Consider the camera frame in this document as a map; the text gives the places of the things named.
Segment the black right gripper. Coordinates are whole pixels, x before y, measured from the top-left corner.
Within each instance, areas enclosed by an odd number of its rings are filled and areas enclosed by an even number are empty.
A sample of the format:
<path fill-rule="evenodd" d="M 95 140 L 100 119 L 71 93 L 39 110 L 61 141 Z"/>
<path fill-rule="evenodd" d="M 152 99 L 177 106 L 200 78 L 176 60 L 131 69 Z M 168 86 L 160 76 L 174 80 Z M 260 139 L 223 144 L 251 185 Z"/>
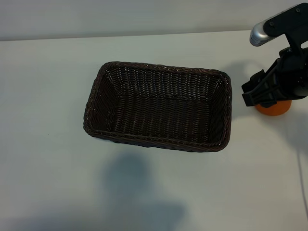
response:
<path fill-rule="evenodd" d="M 308 49 L 303 49 L 304 56 L 295 59 L 287 49 L 280 51 L 277 68 L 274 72 L 278 88 L 272 92 L 264 86 L 257 86 L 265 72 L 252 75 L 248 82 L 242 85 L 242 97 L 246 106 L 261 104 L 269 108 L 280 101 L 299 100 L 308 95 Z"/>

